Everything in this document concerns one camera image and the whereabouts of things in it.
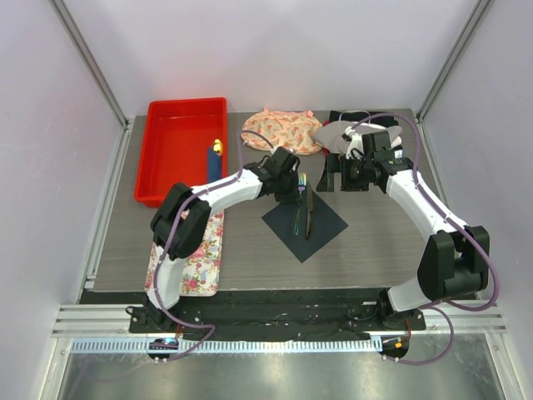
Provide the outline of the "iridescent rainbow fork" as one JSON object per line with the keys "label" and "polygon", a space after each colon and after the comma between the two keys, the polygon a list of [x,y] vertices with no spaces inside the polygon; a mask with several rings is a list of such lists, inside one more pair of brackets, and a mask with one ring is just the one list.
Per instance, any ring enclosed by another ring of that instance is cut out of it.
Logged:
{"label": "iridescent rainbow fork", "polygon": [[300,232],[302,194],[306,190],[306,186],[307,186],[306,173],[300,172],[298,175],[298,183],[297,183],[298,198],[296,200],[297,209],[296,209],[295,223],[294,223],[294,228],[293,228],[293,233],[295,236],[298,236]]}

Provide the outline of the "dark metal knife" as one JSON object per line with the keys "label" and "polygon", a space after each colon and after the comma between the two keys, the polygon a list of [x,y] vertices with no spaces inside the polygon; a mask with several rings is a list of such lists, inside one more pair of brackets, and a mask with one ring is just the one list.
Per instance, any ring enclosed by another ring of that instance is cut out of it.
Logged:
{"label": "dark metal knife", "polygon": [[311,236],[311,226],[312,226],[312,212],[313,212],[313,191],[311,185],[306,186],[306,240]]}

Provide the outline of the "dark navy paper napkin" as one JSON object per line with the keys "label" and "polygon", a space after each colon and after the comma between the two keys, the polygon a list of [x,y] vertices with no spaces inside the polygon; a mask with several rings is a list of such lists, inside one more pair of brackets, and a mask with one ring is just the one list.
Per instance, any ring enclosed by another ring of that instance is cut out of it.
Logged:
{"label": "dark navy paper napkin", "polygon": [[306,191],[302,194],[301,225],[298,236],[293,233],[297,204],[278,204],[262,216],[263,222],[274,232],[300,263],[326,246],[348,224],[315,192],[313,192],[311,236],[306,240]]}

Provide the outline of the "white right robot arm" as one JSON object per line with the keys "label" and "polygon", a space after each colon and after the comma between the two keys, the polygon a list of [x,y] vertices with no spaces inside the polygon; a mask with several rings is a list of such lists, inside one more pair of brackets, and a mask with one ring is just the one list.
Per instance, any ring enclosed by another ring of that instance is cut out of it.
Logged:
{"label": "white right robot arm", "polygon": [[426,246],[414,278],[380,292],[376,319],[397,328],[406,312],[487,287],[489,233],[471,227],[429,189],[414,163],[403,154],[399,127],[333,123],[312,138],[328,152],[328,173],[341,174],[341,190],[363,192],[370,185],[396,201],[416,225]]}

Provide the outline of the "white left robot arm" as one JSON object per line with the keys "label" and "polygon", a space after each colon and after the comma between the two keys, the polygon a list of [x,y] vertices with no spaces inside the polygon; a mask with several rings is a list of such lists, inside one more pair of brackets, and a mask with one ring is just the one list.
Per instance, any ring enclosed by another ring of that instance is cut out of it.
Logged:
{"label": "white left robot arm", "polygon": [[237,172],[201,186],[175,184],[154,215],[148,264],[146,313],[158,332],[171,331],[177,322],[173,308],[181,295],[187,262],[201,247],[215,217],[226,209],[273,195],[279,203],[298,199],[299,157],[276,147],[258,162],[242,164]]}

